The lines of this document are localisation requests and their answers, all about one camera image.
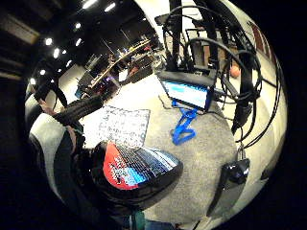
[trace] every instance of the gray carpet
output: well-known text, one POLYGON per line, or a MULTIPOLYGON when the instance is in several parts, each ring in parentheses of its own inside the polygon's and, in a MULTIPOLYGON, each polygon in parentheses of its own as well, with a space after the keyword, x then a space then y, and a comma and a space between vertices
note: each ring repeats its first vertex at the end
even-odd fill
MULTIPOLYGON (((225 119, 213 114, 198 116, 189 127, 197 132, 192 140, 175 146, 170 131, 181 117, 178 109, 166 110, 157 97, 171 105, 155 75, 125 85, 119 95, 106 102, 126 110, 149 109, 150 121, 145 146, 167 150, 183 163, 177 187, 152 208, 147 219, 164 222, 192 222, 203 218, 215 194, 223 164, 236 158, 236 147, 225 119)), ((210 110, 221 112, 213 103, 210 110)))

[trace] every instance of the table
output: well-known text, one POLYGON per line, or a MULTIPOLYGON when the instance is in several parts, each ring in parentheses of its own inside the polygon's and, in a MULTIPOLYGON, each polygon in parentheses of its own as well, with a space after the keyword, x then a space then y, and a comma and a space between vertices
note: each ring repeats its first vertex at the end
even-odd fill
POLYGON ((98 76, 98 78, 95 78, 93 83, 91 83, 89 85, 89 87, 93 88, 101 79, 103 79, 105 76, 107 76, 107 74, 111 71, 112 68, 114 68, 114 66, 119 63, 120 61, 123 61, 124 59, 131 57, 132 55, 134 55, 136 52, 140 51, 142 48, 144 48, 145 46, 147 46, 148 44, 150 44, 150 40, 144 40, 141 42, 140 45, 134 47, 132 50, 130 50, 129 52, 127 52, 126 54, 124 54, 123 56, 121 56, 120 58, 118 58, 112 65, 110 65, 104 73, 102 73, 101 75, 98 76))

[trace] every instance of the desk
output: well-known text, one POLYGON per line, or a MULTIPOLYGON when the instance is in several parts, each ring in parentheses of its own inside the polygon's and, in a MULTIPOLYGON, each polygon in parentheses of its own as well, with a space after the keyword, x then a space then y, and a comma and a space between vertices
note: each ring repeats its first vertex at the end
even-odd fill
POLYGON ((125 60, 128 57, 133 56, 135 53, 137 53, 138 51, 140 51, 142 48, 144 48, 145 46, 147 46, 148 44, 150 44, 150 40, 144 40, 141 42, 140 45, 134 47, 132 50, 130 50, 129 52, 127 52, 126 54, 124 54, 123 56, 121 56, 119 59, 117 59, 112 65, 110 65, 104 73, 98 75, 97 78, 94 79, 94 81, 91 83, 91 85, 89 85, 89 87, 93 88, 102 78, 104 78, 105 76, 107 76, 107 74, 111 71, 112 68, 114 68, 114 66, 119 63, 120 61, 125 60))
MULTIPOLYGON (((158 95, 167 106, 171 105, 157 77, 152 74, 137 83, 124 85, 105 105, 130 111, 149 109, 151 115, 145 146, 166 150, 183 163, 183 174, 176 188, 146 210, 146 218, 163 222, 197 221, 205 215, 213 199, 222 165, 236 159, 234 138, 225 119, 206 114, 198 116, 190 125, 197 136, 175 146, 170 131, 175 128, 181 113, 177 109, 164 109, 158 95)), ((216 103, 212 103, 210 110, 221 113, 216 103)), ((82 121, 88 148, 95 147, 100 141, 95 132, 101 114, 97 110, 82 121)))

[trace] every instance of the blue cable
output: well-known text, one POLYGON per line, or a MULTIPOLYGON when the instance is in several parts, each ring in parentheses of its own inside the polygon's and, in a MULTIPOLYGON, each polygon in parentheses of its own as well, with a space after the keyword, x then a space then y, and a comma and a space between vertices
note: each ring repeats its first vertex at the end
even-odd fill
MULTIPOLYGON (((173 100, 172 106, 177 106, 176 100, 173 100)), ((196 136, 195 130, 188 128, 188 126, 197 117, 197 109, 194 108, 193 110, 190 110, 181 108, 180 112, 182 113, 182 116, 173 133, 173 143, 177 146, 196 136)))

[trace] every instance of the laptop screen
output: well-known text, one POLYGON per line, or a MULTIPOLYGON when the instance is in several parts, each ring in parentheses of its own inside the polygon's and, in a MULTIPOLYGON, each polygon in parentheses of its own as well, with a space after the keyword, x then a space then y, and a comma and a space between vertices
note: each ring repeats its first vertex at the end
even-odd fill
POLYGON ((205 87, 165 80, 162 80, 161 82, 170 98, 200 108, 205 107, 207 99, 207 89, 205 87))

